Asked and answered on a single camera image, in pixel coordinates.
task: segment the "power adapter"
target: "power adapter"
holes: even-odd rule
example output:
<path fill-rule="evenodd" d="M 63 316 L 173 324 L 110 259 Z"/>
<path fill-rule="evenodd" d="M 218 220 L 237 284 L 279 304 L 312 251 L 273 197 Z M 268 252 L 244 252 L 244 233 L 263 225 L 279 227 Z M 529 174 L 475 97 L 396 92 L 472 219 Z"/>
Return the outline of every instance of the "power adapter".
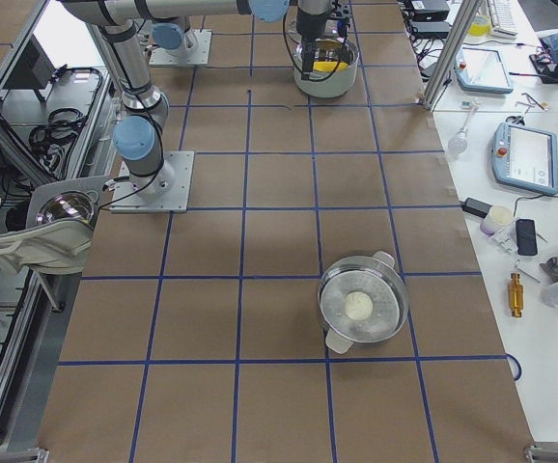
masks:
<path fill-rule="evenodd" d="M 444 21 L 451 11 L 445 0 L 404 0 L 413 21 Z"/>
<path fill-rule="evenodd" d="M 444 40 L 451 32 L 451 26 L 446 21 L 410 21 L 412 24 L 412 35 L 415 39 L 438 39 Z"/>
<path fill-rule="evenodd" d="M 491 209 L 491 204 L 483 203 L 474 198 L 466 198 L 465 201 L 460 202 L 461 209 L 468 214 L 476 215 L 485 219 Z"/>

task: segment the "tablet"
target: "tablet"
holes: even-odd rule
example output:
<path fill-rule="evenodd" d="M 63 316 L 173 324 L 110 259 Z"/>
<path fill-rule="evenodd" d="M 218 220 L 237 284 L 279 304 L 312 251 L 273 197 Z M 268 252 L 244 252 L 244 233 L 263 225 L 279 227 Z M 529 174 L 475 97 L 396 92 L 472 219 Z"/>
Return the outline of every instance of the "tablet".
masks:
<path fill-rule="evenodd" d="M 471 92 L 509 94 L 513 81 L 498 50 L 463 47 L 457 54 L 455 73 L 460 87 Z"/>
<path fill-rule="evenodd" d="M 554 133 L 501 123 L 493 137 L 491 162 L 493 174 L 500 183 L 549 196 L 558 194 Z"/>

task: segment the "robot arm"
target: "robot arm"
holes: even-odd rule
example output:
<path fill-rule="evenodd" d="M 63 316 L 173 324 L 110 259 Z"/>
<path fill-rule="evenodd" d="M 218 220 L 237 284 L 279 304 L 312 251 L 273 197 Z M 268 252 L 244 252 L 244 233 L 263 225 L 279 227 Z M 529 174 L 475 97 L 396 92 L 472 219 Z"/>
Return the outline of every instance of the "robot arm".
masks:
<path fill-rule="evenodd" d="M 323 36 L 326 21 L 333 10 L 332 0 L 298 0 L 296 32 L 302 37 L 302 72 L 309 80 L 316 59 L 316 40 Z"/>
<path fill-rule="evenodd" d="M 168 113 L 165 95 L 153 85 L 148 64 L 137 39 L 132 19 L 142 17 L 167 22 L 191 15 L 254 14 L 266 21 L 284 17 L 289 0 L 60 0 L 74 16 L 86 22 L 103 62 L 121 90 L 129 117 L 116 125 L 114 145 L 123 157 L 133 191 L 115 201 L 122 208 L 131 207 L 124 200 L 135 195 L 150 211 L 185 210 L 166 203 L 176 198 L 176 168 L 168 162 L 161 144 L 162 127 Z M 338 0 L 298 0 L 297 32 L 302 35 L 304 52 L 301 78 L 309 79 L 316 58 L 316 39 L 323 36 L 325 25 Z M 136 191 L 135 185 L 144 185 Z M 127 211 L 136 211 L 139 206 Z"/>

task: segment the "pot handle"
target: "pot handle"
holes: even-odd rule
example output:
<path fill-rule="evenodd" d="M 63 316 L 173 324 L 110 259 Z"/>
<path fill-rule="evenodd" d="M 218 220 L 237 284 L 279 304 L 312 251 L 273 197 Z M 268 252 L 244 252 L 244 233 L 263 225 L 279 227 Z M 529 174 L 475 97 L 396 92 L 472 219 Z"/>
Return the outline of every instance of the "pot handle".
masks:
<path fill-rule="evenodd" d="M 374 254 L 374 259 L 377 259 L 380 262 L 385 263 L 391 268 L 395 268 L 395 258 L 393 258 L 390 254 L 385 253 L 384 251 L 376 252 Z"/>
<path fill-rule="evenodd" d="M 326 346 L 338 354 L 345 354 L 352 345 L 351 340 L 347 340 L 335 330 L 328 330 L 328 333 L 326 333 Z"/>

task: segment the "keyboard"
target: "keyboard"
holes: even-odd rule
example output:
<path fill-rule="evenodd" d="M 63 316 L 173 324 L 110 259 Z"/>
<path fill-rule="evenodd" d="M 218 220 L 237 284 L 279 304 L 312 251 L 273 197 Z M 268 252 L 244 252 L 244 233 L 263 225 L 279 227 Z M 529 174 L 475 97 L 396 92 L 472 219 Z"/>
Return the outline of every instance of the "keyboard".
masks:
<path fill-rule="evenodd" d="M 511 0 L 487 0 L 488 16 L 491 20 L 489 34 L 505 39 L 514 39 L 517 27 L 511 14 Z"/>

